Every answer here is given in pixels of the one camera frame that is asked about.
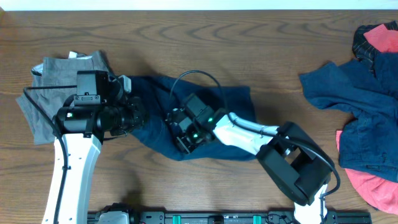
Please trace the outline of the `navy blue shorts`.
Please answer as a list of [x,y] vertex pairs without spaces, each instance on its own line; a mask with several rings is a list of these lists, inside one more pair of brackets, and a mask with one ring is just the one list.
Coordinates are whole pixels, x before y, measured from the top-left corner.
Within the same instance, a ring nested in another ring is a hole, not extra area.
[[202,158],[232,161],[255,159],[254,155],[238,147],[226,146],[219,141],[204,144],[189,154],[182,152],[175,145],[176,133],[165,122],[167,113],[180,106],[181,102],[192,93],[214,110],[223,108],[223,97],[217,87],[204,87],[180,80],[172,89],[175,79],[166,76],[131,77],[131,80],[133,92],[142,99],[149,114],[145,125],[131,132],[143,145],[175,161]]

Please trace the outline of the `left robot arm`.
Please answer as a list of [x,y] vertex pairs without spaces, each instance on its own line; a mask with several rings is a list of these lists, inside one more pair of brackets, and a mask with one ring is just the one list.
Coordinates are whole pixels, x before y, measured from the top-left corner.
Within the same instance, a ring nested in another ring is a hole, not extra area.
[[86,223],[92,176],[104,134],[122,136],[139,128],[146,110],[137,96],[104,100],[77,95],[55,116],[61,136],[54,142],[55,164],[43,223]]

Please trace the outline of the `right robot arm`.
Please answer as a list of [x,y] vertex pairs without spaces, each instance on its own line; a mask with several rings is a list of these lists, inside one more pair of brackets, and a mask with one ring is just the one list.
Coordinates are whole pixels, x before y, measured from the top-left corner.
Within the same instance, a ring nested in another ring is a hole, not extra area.
[[181,135],[177,146],[191,153],[210,141],[219,141],[254,155],[276,186],[294,202],[297,223],[325,223],[325,197],[331,176],[337,176],[334,163],[320,147],[292,122],[265,126],[240,118],[224,109],[175,108],[166,122]]

